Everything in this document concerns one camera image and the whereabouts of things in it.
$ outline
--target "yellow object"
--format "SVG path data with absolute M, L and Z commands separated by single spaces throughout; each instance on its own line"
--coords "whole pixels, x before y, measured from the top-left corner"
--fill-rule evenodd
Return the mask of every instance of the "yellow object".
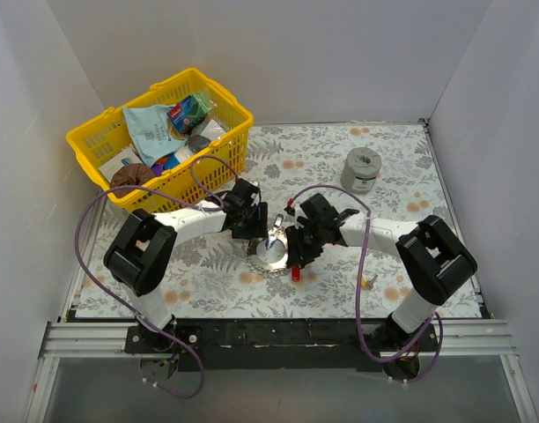
M 195 68 L 186 69 L 164 82 L 151 85 L 148 93 L 119 108 L 108 108 L 101 115 L 68 132 L 66 140 L 76 152 L 78 163 L 91 180 L 104 190 L 109 189 L 109 183 L 99 168 L 132 143 L 124 122 L 122 108 L 174 104 L 197 91 L 209 93 L 210 99 L 217 105 L 213 108 L 212 115 L 226 126 L 228 132 L 219 140 L 210 143 L 209 147 L 196 156 L 214 154 L 229 162 L 236 172 L 241 172 L 246 166 L 248 130 L 254 124 L 254 117 L 221 84 L 205 77 Z M 160 190 L 188 203 L 196 203 L 206 194 L 191 178 L 189 172 L 191 160 L 165 171 L 144 186 Z M 197 177 L 209 189 L 217 189 L 233 177 L 233 174 L 216 160 L 202 160 L 196 163 L 194 170 Z M 122 198 L 117 198 L 113 193 L 108 197 L 115 205 L 129 212 L 135 209 L 145 209 L 149 213 L 170 212 L 181 208 L 173 201 L 139 190 Z

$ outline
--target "white wall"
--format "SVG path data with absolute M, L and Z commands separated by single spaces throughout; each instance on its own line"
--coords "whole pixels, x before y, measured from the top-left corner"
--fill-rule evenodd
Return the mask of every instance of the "white wall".
M 490 0 L 48 0 L 105 106 L 196 66 L 263 122 L 429 117 Z
M 64 140 L 102 109 L 44 0 L 0 1 L 0 421 L 21 421 L 96 189 Z
M 436 107 L 432 141 L 539 415 L 539 1 L 492 2 Z

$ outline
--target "basket rim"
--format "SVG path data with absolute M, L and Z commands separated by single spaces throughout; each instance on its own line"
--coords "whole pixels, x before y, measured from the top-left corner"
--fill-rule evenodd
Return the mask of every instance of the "basket rim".
M 75 142 L 75 140 L 73 138 L 78 134 L 78 132 L 80 132 L 82 130 L 85 130 L 88 126 L 90 126 L 90 125 L 92 125 L 92 124 L 94 124 L 94 123 L 96 123 L 96 122 L 98 122 L 98 121 L 100 121 L 102 119 L 105 119 L 105 118 L 109 117 L 113 113 L 118 113 L 119 111 L 122 111 L 122 108 L 130 108 L 131 105 L 133 105 L 135 103 L 138 103 L 139 101 L 145 100 L 150 95 L 151 92 L 154 92 L 154 91 L 158 90 L 159 88 L 161 88 L 161 87 L 163 87 L 165 85 L 171 84 L 171 83 L 173 83 L 175 81 L 175 79 L 184 77 L 184 76 L 188 75 L 189 73 L 194 73 L 196 76 L 198 76 L 200 79 L 202 79 L 203 82 L 206 85 L 209 85 L 211 89 L 216 91 L 221 96 L 225 97 L 225 99 L 229 103 L 231 103 L 235 108 L 237 108 L 246 117 L 246 120 L 244 122 L 242 122 L 241 124 L 239 124 L 238 126 L 236 126 L 235 128 L 232 128 L 231 130 L 226 132 L 224 134 L 224 136 L 222 136 L 219 140 L 212 141 L 207 148 L 203 149 L 198 154 L 195 154 L 192 158 L 184 161 L 183 163 L 181 163 L 177 167 L 174 167 L 173 169 L 169 169 L 169 170 L 163 172 L 161 176 L 157 176 L 156 178 L 151 179 L 150 181 L 148 181 L 146 184 L 143 185 L 144 187 L 152 188 L 152 187 L 157 186 L 157 185 L 162 185 L 165 181 L 172 178 L 174 176 L 174 174 L 177 174 L 178 172 L 180 172 L 182 170 L 184 171 L 184 170 L 188 169 L 189 168 L 189 162 L 192 159 L 194 159 L 196 156 L 203 156 L 205 154 L 212 154 L 212 152 L 213 152 L 213 150 L 215 148 L 218 148 L 221 145 L 225 145 L 225 144 L 229 143 L 232 138 L 234 138 L 235 136 L 237 136 L 241 132 L 248 131 L 254 125 L 254 116 L 246 108 L 244 108 L 244 106 L 242 106 L 236 100 L 236 97 L 234 97 L 234 95 L 232 95 L 221 84 L 219 84 L 217 81 L 215 81 L 213 79 L 208 78 L 207 76 L 205 76 L 197 68 L 187 68 L 185 70 L 182 70 L 181 72 L 171 76 L 168 79 L 165 79 L 164 81 L 158 82 L 156 84 L 152 84 L 150 86 L 150 91 L 148 91 L 147 93 L 143 93 L 143 94 L 139 95 L 138 97 L 136 97 L 135 99 L 130 100 L 130 101 L 126 102 L 125 104 L 123 104 L 123 105 L 121 105 L 121 106 L 119 106 L 117 108 L 113 108 L 113 107 L 107 108 L 100 115 L 97 115 L 97 116 L 93 117 L 93 119 L 87 121 L 86 123 L 83 123 L 82 125 L 74 128 L 73 130 L 68 131 L 68 133 L 66 134 L 66 140 L 68 141 L 68 144 L 70 145 L 70 147 L 76 153 L 76 158 L 78 159 L 78 162 L 80 162 L 80 159 L 82 159 L 82 161 L 84 161 L 88 167 L 92 167 L 94 170 L 96 170 L 95 174 L 96 174 L 97 177 L 94 177 L 94 175 L 88 174 L 85 171 L 85 166 L 80 162 L 80 165 L 82 165 L 82 168 L 84 169 L 85 173 L 90 177 L 90 179 L 94 183 L 99 185 L 101 187 L 101 189 L 103 189 L 103 190 L 109 189 L 110 188 L 109 182 L 107 182 L 107 180 L 99 172 L 99 169 L 96 169 L 95 167 L 90 165 L 90 163 L 87 160 L 86 156 L 81 152 L 81 150 L 76 145 L 76 142 Z M 145 197 L 147 194 L 148 194 L 147 192 L 142 191 L 142 190 L 134 190 L 130 194 L 127 194 L 126 196 L 121 197 L 121 198 L 118 198 L 114 193 L 109 193 L 107 195 L 107 197 L 109 198 L 109 200 L 111 200 L 111 202 L 113 202 L 118 207 L 126 208 L 128 206 L 131 206 L 133 203 L 138 201 L 140 198 Z

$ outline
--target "floral pattern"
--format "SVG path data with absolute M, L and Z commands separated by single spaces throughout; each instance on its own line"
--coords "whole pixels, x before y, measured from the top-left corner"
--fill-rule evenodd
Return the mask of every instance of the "floral pattern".
M 374 216 L 420 220 L 434 213 L 453 224 L 420 125 L 254 127 L 242 176 L 260 183 L 272 220 L 306 185 L 339 184 L 344 159 L 357 146 L 370 147 L 382 157 L 375 186 L 362 196 Z M 340 211 L 357 207 L 340 192 L 325 195 Z M 126 217 L 127 212 L 107 203 L 90 262 L 98 278 L 123 298 L 125 292 L 102 262 Z M 327 246 L 302 271 L 301 280 L 292 282 L 290 276 L 264 278 L 252 273 L 245 263 L 244 241 L 232 240 L 228 233 L 208 234 L 174 249 L 162 290 L 176 317 L 342 318 L 354 316 L 356 284 L 361 283 L 362 315 L 386 317 L 411 289 L 407 273 L 400 259 L 370 250 L 364 280 L 357 281 L 359 253 L 357 248 Z M 480 316 L 472 285 L 465 284 L 440 311 L 446 317 Z M 77 317 L 130 317 L 130 313 L 87 279 Z

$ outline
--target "brown cloth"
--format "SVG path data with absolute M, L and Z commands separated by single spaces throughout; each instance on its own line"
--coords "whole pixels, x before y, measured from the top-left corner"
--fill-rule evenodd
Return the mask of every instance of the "brown cloth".
M 111 180 L 111 188 L 121 187 L 122 185 L 144 185 L 150 179 L 154 179 L 156 175 L 151 171 L 149 167 L 142 163 L 133 163 L 132 165 L 125 165 L 113 175 Z M 132 188 L 119 189 L 114 194 L 117 198 L 125 197 L 134 191 Z

